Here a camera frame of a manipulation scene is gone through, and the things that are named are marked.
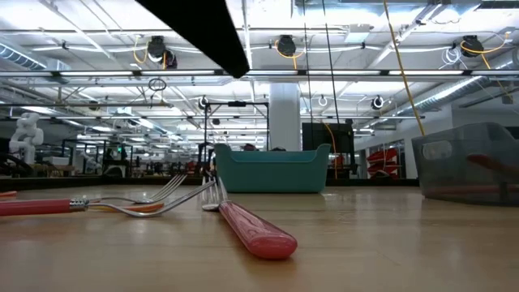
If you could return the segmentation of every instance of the white column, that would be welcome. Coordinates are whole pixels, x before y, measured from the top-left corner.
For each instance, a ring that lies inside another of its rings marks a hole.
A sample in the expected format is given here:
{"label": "white column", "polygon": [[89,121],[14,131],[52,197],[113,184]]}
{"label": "white column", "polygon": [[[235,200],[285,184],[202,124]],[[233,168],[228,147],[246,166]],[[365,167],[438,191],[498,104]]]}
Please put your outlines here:
{"label": "white column", "polygon": [[298,84],[270,84],[270,145],[301,150]]}

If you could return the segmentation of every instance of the clear plastic bin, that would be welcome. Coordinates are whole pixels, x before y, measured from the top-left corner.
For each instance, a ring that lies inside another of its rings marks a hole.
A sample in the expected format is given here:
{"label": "clear plastic bin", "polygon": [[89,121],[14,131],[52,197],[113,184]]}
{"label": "clear plastic bin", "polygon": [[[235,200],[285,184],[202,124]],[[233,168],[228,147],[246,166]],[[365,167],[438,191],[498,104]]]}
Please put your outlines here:
{"label": "clear plastic bin", "polygon": [[470,124],[412,142],[427,198],[519,204],[519,143],[501,125]]}

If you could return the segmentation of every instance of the wooden table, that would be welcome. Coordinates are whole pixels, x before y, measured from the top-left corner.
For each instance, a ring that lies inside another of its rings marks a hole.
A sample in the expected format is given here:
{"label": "wooden table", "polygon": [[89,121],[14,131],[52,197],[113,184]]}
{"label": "wooden table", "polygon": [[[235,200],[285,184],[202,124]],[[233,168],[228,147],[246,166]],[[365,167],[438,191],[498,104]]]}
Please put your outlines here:
{"label": "wooden table", "polygon": [[[152,195],[155,186],[23,191],[21,199]],[[188,192],[183,187],[179,194]],[[513,291],[519,210],[425,200],[418,188],[232,195],[291,233],[287,261],[247,252],[197,199],[153,219],[0,218],[0,291]]]}

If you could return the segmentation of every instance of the teal plastic bin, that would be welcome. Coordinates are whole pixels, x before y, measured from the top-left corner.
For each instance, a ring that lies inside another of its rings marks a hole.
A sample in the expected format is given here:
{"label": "teal plastic bin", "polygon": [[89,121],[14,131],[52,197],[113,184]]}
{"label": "teal plastic bin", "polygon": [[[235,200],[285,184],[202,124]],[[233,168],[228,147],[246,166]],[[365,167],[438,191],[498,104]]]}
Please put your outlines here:
{"label": "teal plastic bin", "polygon": [[314,151],[232,151],[214,146],[217,173],[228,192],[315,193],[324,189],[330,144]]}

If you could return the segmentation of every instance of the yellow cable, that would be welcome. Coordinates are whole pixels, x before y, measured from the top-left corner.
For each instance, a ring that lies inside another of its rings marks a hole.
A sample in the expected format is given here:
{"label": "yellow cable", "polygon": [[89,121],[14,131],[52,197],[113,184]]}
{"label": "yellow cable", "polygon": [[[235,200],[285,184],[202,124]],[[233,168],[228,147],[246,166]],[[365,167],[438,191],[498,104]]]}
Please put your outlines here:
{"label": "yellow cable", "polygon": [[397,54],[398,66],[400,67],[400,72],[402,74],[402,78],[404,79],[404,85],[405,85],[405,90],[407,91],[407,97],[409,98],[409,103],[411,104],[411,108],[413,109],[414,117],[416,118],[416,121],[418,122],[418,127],[420,128],[420,133],[422,133],[422,135],[425,135],[425,131],[423,130],[422,121],[420,121],[420,116],[418,115],[418,111],[416,110],[416,107],[414,106],[413,96],[411,95],[411,91],[410,91],[409,85],[407,83],[407,76],[405,76],[404,67],[402,66],[402,60],[400,57],[400,52],[398,51],[397,40],[395,39],[395,32],[392,29],[391,20],[389,20],[388,4],[386,3],[386,0],[383,0],[383,1],[384,1],[384,9],[386,12],[386,16],[388,17],[389,30],[391,31],[392,45],[395,47],[395,53]]}
{"label": "yellow cable", "polygon": [[146,42],[146,51],[144,52],[144,60],[139,60],[139,58],[137,58],[137,43],[139,42],[139,37],[135,38],[135,44],[133,46],[133,58],[137,61],[137,63],[144,63],[146,62],[146,60],[148,59],[148,44],[149,44],[149,41]]}
{"label": "yellow cable", "polygon": [[[483,61],[485,62],[485,65],[487,65],[488,70],[491,70],[490,64],[487,61],[487,58],[485,57],[485,54],[481,54],[481,58],[483,58]],[[512,95],[504,88],[503,84],[499,80],[497,80],[497,84],[503,89],[506,96],[510,99],[510,101],[513,103],[513,97]]]}
{"label": "yellow cable", "polygon": [[291,58],[291,59],[293,59],[293,60],[294,60],[294,69],[298,69],[298,63],[295,61],[295,59],[301,57],[301,56],[305,53],[305,51],[303,50],[303,51],[302,51],[299,55],[297,55],[297,56],[288,57],[288,56],[285,56],[284,54],[282,54],[282,53],[277,49],[277,43],[278,43],[278,42],[279,42],[279,41],[276,41],[276,42],[274,43],[274,46],[276,47],[276,51],[277,51],[277,53],[278,53],[280,56],[282,56],[283,58]]}
{"label": "yellow cable", "polygon": [[[328,129],[328,132],[330,132],[330,136],[332,137],[333,154],[337,154],[337,150],[335,149],[335,138],[333,138],[332,129],[330,129],[330,127],[328,126],[328,124],[326,122],[323,122],[323,125],[326,126],[326,128]],[[334,161],[335,161],[335,165],[334,165],[335,179],[337,179],[337,157],[335,157]]]}
{"label": "yellow cable", "polygon": [[504,34],[504,41],[503,41],[503,44],[501,44],[501,45],[498,46],[497,48],[490,49],[490,50],[488,50],[488,51],[477,51],[477,50],[473,50],[473,49],[467,49],[465,46],[463,46],[463,44],[465,44],[465,41],[462,41],[462,42],[460,43],[460,47],[461,47],[462,49],[464,49],[465,51],[467,51],[467,52],[476,53],[476,54],[487,54],[487,53],[492,53],[492,52],[495,52],[495,51],[498,50],[498,49],[503,48],[504,44],[506,44],[506,40],[507,40],[507,39],[508,39],[508,32],[506,32],[506,33]]}

